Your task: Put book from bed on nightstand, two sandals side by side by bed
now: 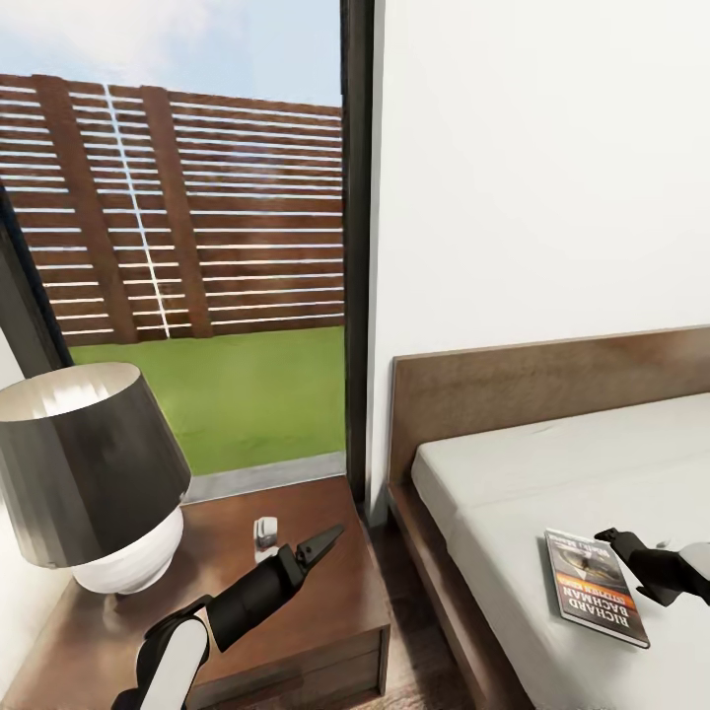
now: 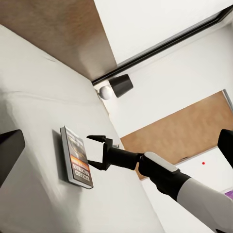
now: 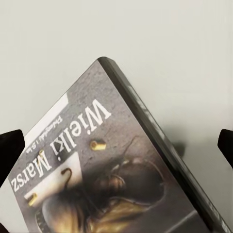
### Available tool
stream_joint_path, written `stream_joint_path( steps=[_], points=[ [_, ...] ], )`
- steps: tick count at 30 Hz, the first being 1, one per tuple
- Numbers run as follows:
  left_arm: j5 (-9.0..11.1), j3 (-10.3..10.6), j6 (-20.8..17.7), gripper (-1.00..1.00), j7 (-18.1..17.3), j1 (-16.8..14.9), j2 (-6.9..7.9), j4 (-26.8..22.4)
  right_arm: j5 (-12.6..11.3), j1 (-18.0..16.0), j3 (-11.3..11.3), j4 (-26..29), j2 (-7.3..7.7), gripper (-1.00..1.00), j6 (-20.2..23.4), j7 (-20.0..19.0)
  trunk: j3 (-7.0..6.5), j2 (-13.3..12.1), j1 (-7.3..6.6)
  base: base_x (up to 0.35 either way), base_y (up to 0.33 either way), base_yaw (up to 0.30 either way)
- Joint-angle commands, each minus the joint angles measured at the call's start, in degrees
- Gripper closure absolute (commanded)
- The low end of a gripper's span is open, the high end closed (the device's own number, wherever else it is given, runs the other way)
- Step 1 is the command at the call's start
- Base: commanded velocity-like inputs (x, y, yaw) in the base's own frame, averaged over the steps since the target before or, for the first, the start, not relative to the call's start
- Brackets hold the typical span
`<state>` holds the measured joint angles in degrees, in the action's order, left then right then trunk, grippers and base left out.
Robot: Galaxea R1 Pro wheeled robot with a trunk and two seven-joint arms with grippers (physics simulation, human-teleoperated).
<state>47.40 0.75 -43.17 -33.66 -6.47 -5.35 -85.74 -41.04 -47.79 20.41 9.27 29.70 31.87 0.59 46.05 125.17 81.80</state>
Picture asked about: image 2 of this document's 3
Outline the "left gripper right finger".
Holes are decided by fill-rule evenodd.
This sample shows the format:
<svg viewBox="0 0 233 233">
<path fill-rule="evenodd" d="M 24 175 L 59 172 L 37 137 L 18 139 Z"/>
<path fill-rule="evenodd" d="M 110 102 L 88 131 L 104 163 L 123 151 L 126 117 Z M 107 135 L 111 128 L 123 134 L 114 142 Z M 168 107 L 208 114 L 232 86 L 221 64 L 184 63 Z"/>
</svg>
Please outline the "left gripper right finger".
<svg viewBox="0 0 233 233">
<path fill-rule="evenodd" d="M 217 146 L 233 168 L 233 131 L 221 129 Z"/>
</svg>

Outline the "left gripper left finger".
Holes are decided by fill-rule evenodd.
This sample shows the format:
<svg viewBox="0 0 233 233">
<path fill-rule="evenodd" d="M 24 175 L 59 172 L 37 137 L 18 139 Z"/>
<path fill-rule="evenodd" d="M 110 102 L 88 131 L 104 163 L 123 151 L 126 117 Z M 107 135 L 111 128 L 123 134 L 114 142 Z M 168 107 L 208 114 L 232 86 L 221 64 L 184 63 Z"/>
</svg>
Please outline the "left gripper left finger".
<svg viewBox="0 0 233 233">
<path fill-rule="evenodd" d="M 21 129 L 0 134 L 0 187 L 25 149 Z"/>
</svg>

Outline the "hardback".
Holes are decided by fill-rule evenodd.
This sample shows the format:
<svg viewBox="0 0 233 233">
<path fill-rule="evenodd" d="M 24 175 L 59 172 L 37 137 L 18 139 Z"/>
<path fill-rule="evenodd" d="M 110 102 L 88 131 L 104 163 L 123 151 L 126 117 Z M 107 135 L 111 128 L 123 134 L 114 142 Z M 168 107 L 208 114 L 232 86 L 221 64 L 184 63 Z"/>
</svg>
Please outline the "hardback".
<svg viewBox="0 0 233 233">
<path fill-rule="evenodd" d="M 83 140 L 66 126 L 60 128 L 60 133 L 68 182 L 88 190 L 94 188 Z"/>
</svg>

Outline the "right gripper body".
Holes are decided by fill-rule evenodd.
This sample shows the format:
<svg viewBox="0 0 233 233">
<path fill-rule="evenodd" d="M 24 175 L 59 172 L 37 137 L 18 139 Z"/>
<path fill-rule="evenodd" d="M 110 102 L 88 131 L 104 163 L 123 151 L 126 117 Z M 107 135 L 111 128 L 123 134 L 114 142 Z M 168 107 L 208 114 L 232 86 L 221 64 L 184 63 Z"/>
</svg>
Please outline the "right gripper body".
<svg viewBox="0 0 233 233">
<path fill-rule="evenodd" d="M 110 165 L 122 167 L 122 160 L 126 150 L 113 147 L 113 140 L 107 139 L 103 144 L 102 170 L 107 170 Z"/>
</svg>

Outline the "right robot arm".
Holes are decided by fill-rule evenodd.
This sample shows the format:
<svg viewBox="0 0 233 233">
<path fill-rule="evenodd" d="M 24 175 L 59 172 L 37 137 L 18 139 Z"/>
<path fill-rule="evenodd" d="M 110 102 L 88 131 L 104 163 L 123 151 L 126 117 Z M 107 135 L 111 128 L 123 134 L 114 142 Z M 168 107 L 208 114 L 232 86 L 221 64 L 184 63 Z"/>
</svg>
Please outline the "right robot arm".
<svg viewBox="0 0 233 233">
<path fill-rule="evenodd" d="M 113 145 L 105 135 L 89 135 L 86 138 L 105 142 L 102 163 L 88 160 L 89 165 L 107 170 L 110 165 L 138 170 L 150 177 L 157 189 L 170 195 L 178 204 L 202 221 L 214 233 L 233 233 L 233 200 L 201 182 L 193 179 L 180 169 L 153 152 L 133 153 Z"/>
</svg>

